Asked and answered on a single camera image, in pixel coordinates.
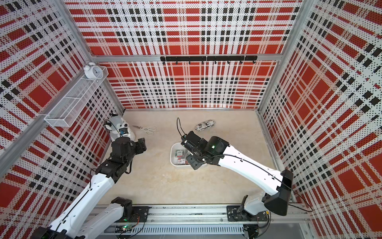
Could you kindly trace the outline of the white plastic storage box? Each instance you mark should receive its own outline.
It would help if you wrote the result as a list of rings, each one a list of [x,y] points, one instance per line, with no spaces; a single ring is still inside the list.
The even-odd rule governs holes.
[[[177,168],[191,167],[187,160],[189,155],[191,155],[191,153],[184,148],[180,142],[177,142],[171,147],[170,163]]]

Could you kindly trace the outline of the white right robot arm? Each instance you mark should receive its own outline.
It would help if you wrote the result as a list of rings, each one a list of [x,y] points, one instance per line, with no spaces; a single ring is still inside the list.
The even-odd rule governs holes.
[[[238,216],[251,221],[262,212],[286,216],[292,193],[293,173],[264,166],[238,151],[229,142],[213,136],[205,140],[193,131],[181,136],[181,145],[190,153],[187,161],[194,170],[202,165],[215,165],[230,169],[259,186],[258,196],[244,196]]]

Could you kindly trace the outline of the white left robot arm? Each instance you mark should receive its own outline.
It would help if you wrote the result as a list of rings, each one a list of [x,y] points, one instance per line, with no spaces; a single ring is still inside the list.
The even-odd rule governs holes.
[[[100,199],[131,168],[133,158],[147,150],[144,138],[136,142],[119,137],[112,142],[112,152],[90,179],[75,201],[47,227],[39,227],[33,239],[95,239],[111,224],[134,216],[132,201],[117,197],[100,214],[87,220]]]

